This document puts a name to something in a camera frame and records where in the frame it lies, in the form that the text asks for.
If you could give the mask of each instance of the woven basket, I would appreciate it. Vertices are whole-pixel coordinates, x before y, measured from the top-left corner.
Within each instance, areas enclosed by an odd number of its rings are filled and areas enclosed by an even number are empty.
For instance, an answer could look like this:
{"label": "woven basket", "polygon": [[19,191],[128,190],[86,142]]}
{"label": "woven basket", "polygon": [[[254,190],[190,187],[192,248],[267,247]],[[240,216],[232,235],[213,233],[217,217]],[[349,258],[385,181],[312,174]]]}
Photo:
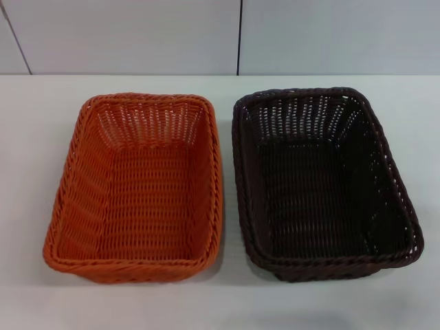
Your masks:
{"label": "woven basket", "polygon": [[76,123],[44,258],[99,283],[178,281],[214,262],[221,213],[219,139],[207,100],[96,96]]}
{"label": "woven basket", "polygon": [[234,107],[246,251],[284,281],[368,276],[424,240],[368,100],[349,88],[269,90]]}

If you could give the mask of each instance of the rectangular basket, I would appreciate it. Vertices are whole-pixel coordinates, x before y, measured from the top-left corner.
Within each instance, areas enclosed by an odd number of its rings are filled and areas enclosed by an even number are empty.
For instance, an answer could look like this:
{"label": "rectangular basket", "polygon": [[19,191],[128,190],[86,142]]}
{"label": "rectangular basket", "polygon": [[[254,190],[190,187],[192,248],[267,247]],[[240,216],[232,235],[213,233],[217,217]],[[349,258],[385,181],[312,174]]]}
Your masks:
{"label": "rectangular basket", "polygon": [[240,224],[253,263],[284,281],[368,276],[424,240],[368,100],[349,88],[269,90],[232,123]]}
{"label": "rectangular basket", "polygon": [[76,123],[44,259],[99,283],[188,278],[217,256],[222,200],[206,99],[96,96]]}

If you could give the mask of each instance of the basket bottom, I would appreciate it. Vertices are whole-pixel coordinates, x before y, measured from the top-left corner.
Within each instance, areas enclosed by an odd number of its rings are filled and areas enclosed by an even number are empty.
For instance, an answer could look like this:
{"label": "basket bottom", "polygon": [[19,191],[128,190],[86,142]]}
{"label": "basket bottom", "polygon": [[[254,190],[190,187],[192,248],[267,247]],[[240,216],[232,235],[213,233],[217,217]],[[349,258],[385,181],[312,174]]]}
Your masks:
{"label": "basket bottom", "polygon": [[119,152],[98,258],[190,259],[189,173],[185,148]]}
{"label": "basket bottom", "polygon": [[274,256],[369,254],[336,148],[326,142],[267,144],[258,157]]}

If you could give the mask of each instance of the basket rim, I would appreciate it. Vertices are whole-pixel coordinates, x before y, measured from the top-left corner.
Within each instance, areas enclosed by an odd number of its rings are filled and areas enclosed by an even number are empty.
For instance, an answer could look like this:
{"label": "basket rim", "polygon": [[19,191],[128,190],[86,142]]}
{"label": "basket rim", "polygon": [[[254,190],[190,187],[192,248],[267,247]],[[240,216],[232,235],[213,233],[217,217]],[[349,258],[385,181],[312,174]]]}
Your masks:
{"label": "basket rim", "polygon": [[184,267],[188,270],[189,267],[194,268],[195,272],[199,272],[205,267],[214,262],[221,239],[221,228],[223,222],[223,195],[222,180],[221,180],[221,154],[219,148],[219,137],[217,131],[217,124],[215,120],[215,112],[212,104],[202,96],[195,94],[149,94],[149,93],[115,93],[94,96],[82,106],[76,126],[74,129],[73,139],[77,139],[77,145],[70,143],[69,155],[75,150],[78,150],[81,146],[82,136],[87,130],[87,126],[94,114],[94,105],[99,102],[140,102],[142,104],[157,104],[163,102],[175,102],[175,101],[191,101],[198,103],[206,113],[207,128],[209,131],[208,148],[210,152],[210,167],[212,169],[211,174],[211,198],[209,209],[209,222],[207,226],[210,226],[208,232],[208,238],[206,239],[206,245],[204,253],[199,258],[192,259],[166,259],[166,260],[148,260],[148,259],[70,259],[62,258],[58,255],[58,244],[60,243],[62,232],[62,211],[64,210],[60,204],[63,203],[64,198],[67,198],[67,192],[65,182],[65,170],[61,177],[60,186],[58,187],[56,198],[54,202],[54,208],[52,211],[52,219],[47,230],[45,243],[43,247],[43,257],[45,262],[53,269],[61,272],[71,272],[79,275],[88,275],[94,273],[92,270],[94,267],[99,267],[98,272],[119,272],[121,268],[125,271],[132,272],[135,268],[136,272],[148,269],[155,266],[165,266],[167,269],[172,267],[173,269]]}
{"label": "basket rim", "polygon": [[[368,255],[360,254],[357,256],[340,256],[333,258],[290,258],[283,256],[273,256],[266,252],[259,242],[259,237],[256,234],[256,228],[252,221],[252,216],[249,212],[250,198],[247,193],[245,178],[242,173],[245,172],[243,159],[243,139],[241,139],[241,125],[243,121],[243,110],[249,106],[265,102],[268,100],[286,98],[286,97],[307,97],[307,96],[348,96],[355,98],[364,112],[368,123],[370,124],[373,136],[378,142],[377,147],[381,164],[384,167],[388,179],[392,183],[394,197],[399,201],[399,208],[403,212],[404,218],[408,224],[410,233],[408,235],[413,239],[410,241],[406,249],[400,250],[392,254],[377,254]],[[334,267],[334,265],[365,265],[374,264],[381,268],[402,267],[415,262],[421,255],[424,249],[424,239],[421,233],[421,228],[417,219],[417,215],[413,208],[412,202],[408,197],[406,187],[402,182],[399,171],[395,165],[393,156],[389,149],[388,141],[384,136],[381,124],[379,123],[374,111],[371,108],[369,101],[363,94],[356,89],[350,87],[332,87],[332,88],[291,88],[291,89],[269,89],[267,91],[258,91],[253,94],[246,95],[237,100],[234,106],[234,117],[232,120],[232,143],[234,147],[234,167],[236,173],[237,195],[239,200],[240,210],[240,224],[244,241],[247,249],[253,252],[250,255],[251,260],[258,266],[272,270],[286,270],[289,267]],[[391,172],[388,165],[393,167],[395,175]],[[399,197],[399,190],[396,182],[399,184],[401,197],[408,201],[409,210],[407,210]]]}

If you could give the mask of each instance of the white tabletop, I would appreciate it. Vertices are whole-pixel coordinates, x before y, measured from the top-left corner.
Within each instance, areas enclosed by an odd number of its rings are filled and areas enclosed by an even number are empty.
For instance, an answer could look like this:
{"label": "white tabletop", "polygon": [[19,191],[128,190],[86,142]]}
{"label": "white tabletop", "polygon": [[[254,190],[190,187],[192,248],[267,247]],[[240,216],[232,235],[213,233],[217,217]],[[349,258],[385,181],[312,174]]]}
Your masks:
{"label": "white tabletop", "polygon": [[[354,87],[370,101],[425,237],[414,264],[367,278],[283,283],[248,261],[232,164],[232,107],[271,88]],[[97,285],[50,269],[42,248],[81,105],[97,94],[199,94],[215,108],[225,234],[180,283]],[[0,329],[438,329],[440,76],[0,76]]]}

